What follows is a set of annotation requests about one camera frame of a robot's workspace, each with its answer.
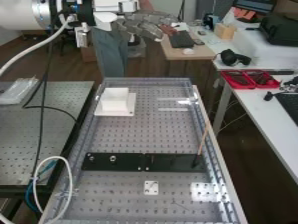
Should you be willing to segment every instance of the white wall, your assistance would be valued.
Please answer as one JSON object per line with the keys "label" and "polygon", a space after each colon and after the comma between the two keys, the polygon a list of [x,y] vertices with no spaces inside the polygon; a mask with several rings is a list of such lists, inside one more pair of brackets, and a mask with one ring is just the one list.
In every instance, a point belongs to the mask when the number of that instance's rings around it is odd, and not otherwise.
{"label": "white wall", "polygon": [[[179,14],[182,0],[150,0],[154,10],[170,13],[175,16]],[[193,21],[195,16],[197,0],[185,0],[185,21]]]}
{"label": "white wall", "polygon": [[5,30],[0,27],[0,46],[16,39],[21,33],[18,31]]}

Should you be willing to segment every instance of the cardboard box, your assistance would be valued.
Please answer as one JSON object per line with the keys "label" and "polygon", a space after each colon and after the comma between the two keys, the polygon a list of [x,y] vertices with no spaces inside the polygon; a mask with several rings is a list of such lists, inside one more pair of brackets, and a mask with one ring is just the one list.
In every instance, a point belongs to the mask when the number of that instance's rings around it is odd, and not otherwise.
{"label": "cardboard box", "polygon": [[226,26],[222,23],[217,23],[214,33],[221,39],[231,40],[235,30],[237,28],[233,25]]}

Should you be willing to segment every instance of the cable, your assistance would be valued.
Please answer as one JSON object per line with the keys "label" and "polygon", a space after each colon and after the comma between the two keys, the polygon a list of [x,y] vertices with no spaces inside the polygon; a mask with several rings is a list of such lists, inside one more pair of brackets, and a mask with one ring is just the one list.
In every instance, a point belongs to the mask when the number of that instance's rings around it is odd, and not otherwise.
{"label": "cable", "polygon": [[[44,168],[44,170],[38,173],[38,178],[40,176],[56,165],[56,161],[52,161]],[[33,188],[33,182],[30,182],[29,187],[26,188],[25,191],[25,202],[28,207],[30,208],[32,211],[38,212],[37,207],[30,203],[30,193],[32,193],[32,188]]]}
{"label": "cable", "polygon": [[211,8],[211,14],[214,15],[214,11],[215,11],[215,5],[217,5],[217,0],[213,1],[213,8]]}
{"label": "cable", "polygon": [[219,132],[229,126],[231,125],[235,121],[238,121],[245,115],[247,115],[246,113],[243,113],[237,119],[234,119],[230,123],[227,123],[223,128],[219,130]]}
{"label": "cable", "polygon": [[73,17],[69,16],[66,19],[66,22],[62,24],[62,26],[60,27],[60,29],[57,30],[57,32],[44,41],[41,41],[38,44],[36,44],[34,46],[29,47],[28,49],[25,49],[21,53],[18,53],[6,63],[5,65],[1,67],[0,69],[0,77],[4,74],[5,70],[10,67],[10,65],[20,59],[22,58],[26,54],[29,54],[32,51],[34,51],[36,49],[38,49],[40,47],[42,47],[45,44],[50,43],[57,36],[62,33],[66,25],[69,22],[73,21]]}
{"label": "cable", "polygon": [[1,221],[4,224],[14,224],[13,222],[10,222],[10,221],[2,216],[1,213],[0,213],[0,221]]}
{"label": "cable", "polygon": [[65,203],[65,206],[64,206],[61,212],[58,213],[58,215],[46,224],[54,223],[62,217],[62,215],[64,215],[64,213],[65,213],[65,211],[68,209],[68,206],[70,204],[72,192],[73,192],[72,170],[70,170],[70,166],[69,166],[69,163],[68,163],[66,159],[64,157],[61,157],[61,156],[52,156],[52,157],[46,158],[38,164],[38,166],[36,168],[36,171],[34,171],[34,175],[33,175],[33,195],[34,195],[34,201],[36,201],[36,205],[37,205],[37,208],[38,208],[40,212],[42,213],[44,211],[42,211],[41,206],[40,206],[40,202],[38,202],[38,198],[37,198],[37,192],[36,192],[37,174],[38,174],[38,169],[41,168],[42,164],[46,161],[53,160],[53,159],[60,159],[65,163],[65,166],[66,166],[66,169],[68,169],[68,175],[69,175],[69,192],[68,192],[66,203]]}
{"label": "cable", "polygon": [[185,10],[185,0],[182,0],[181,7],[179,7],[179,14],[178,14],[179,22],[183,22],[183,10]]}
{"label": "cable", "polygon": [[[56,35],[57,33],[61,33],[66,24],[73,20],[73,17],[69,16],[66,19],[66,23],[62,24],[61,28],[58,29],[58,31],[53,34],[53,26],[54,26],[54,22],[52,22],[52,29],[50,29],[50,35]],[[41,96],[41,111],[40,111],[40,137],[38,137],[38,146],[37,146],[37,152],[36,152],[36,160],[33,163],[33,169],[32,169],[32,173],[34,172],[36,166],[37,166],[37,162],[38,162],[38,156],[40,156],[40,150],[41,150],[41,143],[42,143],[42,132],[44,132],[44,108],[45,108],[45,94],[46,94],[46,84],[48,84],[48,74],[49,74],[49,67],[50,67],[50,61],[52,61],[52,54],[53,53],[53,43],[50,42],[49,44],[49,56],[48,56],[48,64],[46,64],[46,69],[45,69],[45,74],[41,80],[41,84],[37,86],[37,88],[40,88],[40,86],[44,84],[44,89],[42,89],[42,96]]]}
{"label": "cable", "polygon": [[[37,108],[41,108],[41,106],[29,106],[29,107],[25,107],[24,109],[37,109]],[[73,119],[73,121],[77,122],[77,119],[65,110],[54,108],[54,107],[48,107],[48,106],[44,106],[44,108],[45,109],[50,109],[50,110],[56,110],[56,111],[60,111],[60,112],[65,113]]]}
{"label": "cable", "polygon": [[226,111],[234,106],[237,105],[239,102],[238,101],[234,101],[229,104],[227,108],[226,108]]}
{"label": "cable", "polygon": [[[50,21],[50,36],[53,35],[53,29],[52,29],[52,27],[54,27],[54,24],[56,24],[56,22],[57,22],[57,20],[58,20],[58,16],[60,16],[60,14],[62,14],[62,13],[64,13],[64,11],[60,11],[60,12],[56,14],[53,20]],[[41,78],[41,80],[40,80],[40,82],[38,82],[38,85],[37,85],[37,87],[34,88],[34,91],[33,91],[33,93],[30,94],[30,97],[29,97],[29,99],[26,100],[26,102],[25,102],[22,108],[25,108],[26,105],[30,103],[30,101],[32,101],[32,99],[34,98],[34,95],[36,95],[36,93],[37,93],[37,91],[38,91],[38,89],[40,89],[40,87],[41,87],[41,85],[42,85],[42,82],[44,82],[44,79],[45,79],[45,74],[46,74],[48,71],[49,71],[49,64],[50,64],[50,61],[48,60],[46,69],[45,69],[42,78]]]}

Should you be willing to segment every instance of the white box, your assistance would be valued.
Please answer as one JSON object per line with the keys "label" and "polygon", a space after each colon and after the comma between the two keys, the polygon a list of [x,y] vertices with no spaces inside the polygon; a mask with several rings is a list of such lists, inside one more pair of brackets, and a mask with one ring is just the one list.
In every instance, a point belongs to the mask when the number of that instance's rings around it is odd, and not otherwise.
{"label": "white box", "polygon": [[128,88],[105,88],[100,102],[102,111],[128,111]]}

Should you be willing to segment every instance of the metal bracket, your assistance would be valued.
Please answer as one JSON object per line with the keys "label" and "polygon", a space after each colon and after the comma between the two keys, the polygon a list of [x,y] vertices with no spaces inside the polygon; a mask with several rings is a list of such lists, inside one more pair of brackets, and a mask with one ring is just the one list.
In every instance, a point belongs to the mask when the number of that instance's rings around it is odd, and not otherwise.
{"label": "metal bracket", "polygon": [[86,153],[82,170],[145,171],[145,172],[205,172],[202,156],[194,154]]}

